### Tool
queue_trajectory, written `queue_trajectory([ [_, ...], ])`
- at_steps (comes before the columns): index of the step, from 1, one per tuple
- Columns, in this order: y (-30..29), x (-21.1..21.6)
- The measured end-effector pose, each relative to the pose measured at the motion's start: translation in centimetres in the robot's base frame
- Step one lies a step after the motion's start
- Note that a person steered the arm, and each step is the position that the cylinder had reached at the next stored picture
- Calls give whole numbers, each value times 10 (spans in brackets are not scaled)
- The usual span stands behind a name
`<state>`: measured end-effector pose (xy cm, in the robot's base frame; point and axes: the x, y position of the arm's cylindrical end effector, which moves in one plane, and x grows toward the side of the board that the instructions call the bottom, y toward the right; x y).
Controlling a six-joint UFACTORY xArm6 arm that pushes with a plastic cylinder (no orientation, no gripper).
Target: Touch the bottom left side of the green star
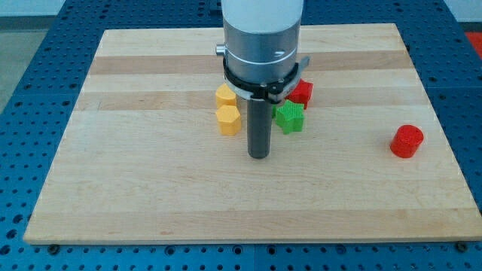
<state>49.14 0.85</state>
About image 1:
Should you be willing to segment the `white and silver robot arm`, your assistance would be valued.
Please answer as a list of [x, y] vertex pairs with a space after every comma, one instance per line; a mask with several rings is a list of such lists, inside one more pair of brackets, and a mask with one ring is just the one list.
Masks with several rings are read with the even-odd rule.
[[246, 100], [281, 102], [298, 85], [308, 56], [297, 60], [303, 0], [222, 0], [228, 86]]

